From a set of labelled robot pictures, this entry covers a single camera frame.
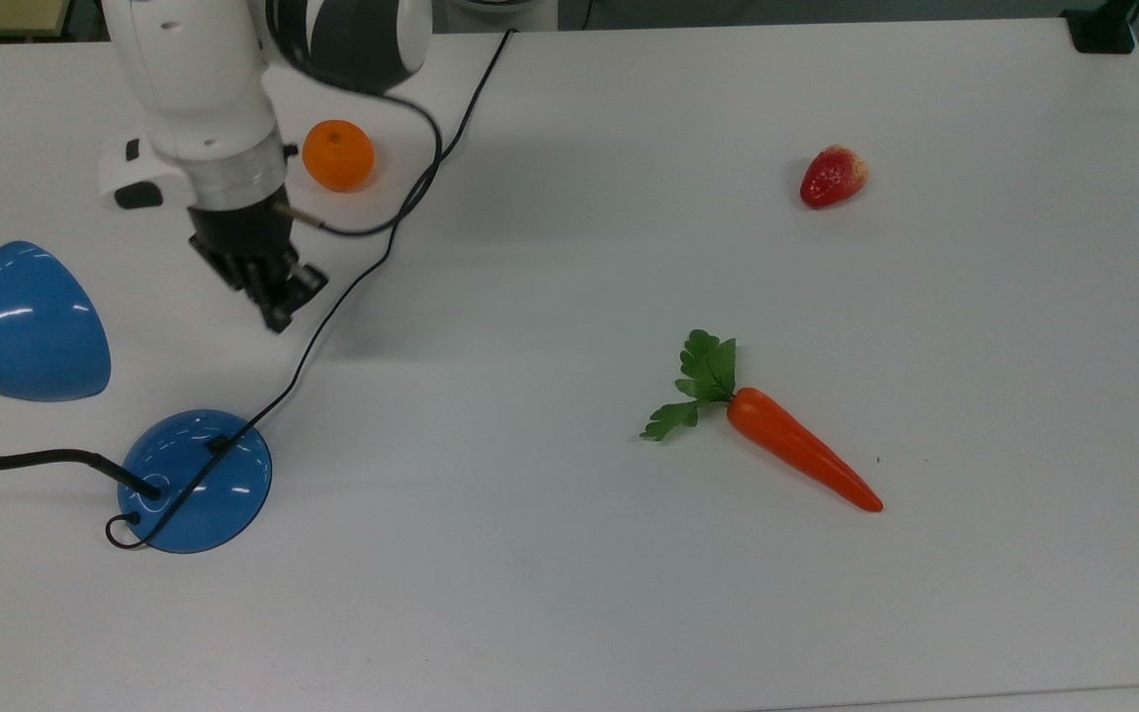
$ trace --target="blue desk lamp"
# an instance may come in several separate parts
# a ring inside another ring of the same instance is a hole
[[[77,280],[34,244],[0,247],[0,395],[75,401],[103,392],[109,375],[108,339]],[[123,466],[95,452],[47,450],[0,457],[0,469],[49,463],[99,469],[118,482],[118,518],[141,542],[203,551],[244,531],[271,486],[267,442],[253,428],[237,439],[244,426],[221,410],[189,410],[145,433]]]

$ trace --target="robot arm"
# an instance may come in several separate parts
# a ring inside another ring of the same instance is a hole
[[[146,129],[105,144],[109,206],[187,207],[192,247],[280,333],[328,283],[288,239],[286,154],[262,72],[284,60],[357,93],[424,63],[429,0],[104,0]]]

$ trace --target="blue lamp shade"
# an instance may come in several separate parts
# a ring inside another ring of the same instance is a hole
[[[90,297],[46,249],[0,247],[0,395],[75,401],[108,384],[108,339]]]

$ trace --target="carrot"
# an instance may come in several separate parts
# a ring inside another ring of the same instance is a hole
[[[756,387],[737,391],[737,339],[720,342],[704,330],[688,335],[679,353],[681,370],[688,378],[674,385],[691,401],[663,406],[649,417],[641,437],[661,441],[679,425],[696,425],[705,406],[728,404],[728,423],[755,445],[779,457],[792,468],[837,492],[867,513],[880,513],[882,500],[872,494],[863,478],[842,461],[826,443],[817,439],[778,402]]]
[[[880,513],[882,500],[868,490],[854,469],[767,393],[756,387],[737,391],[728,404],[728,423],[755,445],[836,491],[865,513]]]

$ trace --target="carrot leaves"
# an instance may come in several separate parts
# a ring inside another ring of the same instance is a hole
[[[731,401],[737,392],[737,339],[720,342],[704,330],[693,330],[679,353],[679,370],[687,378],[677,379],[674,387],[693,400],[657,409],[649,416],[641,437],[662,441],[680,425],[696,425],[697,409],[702,406]]]

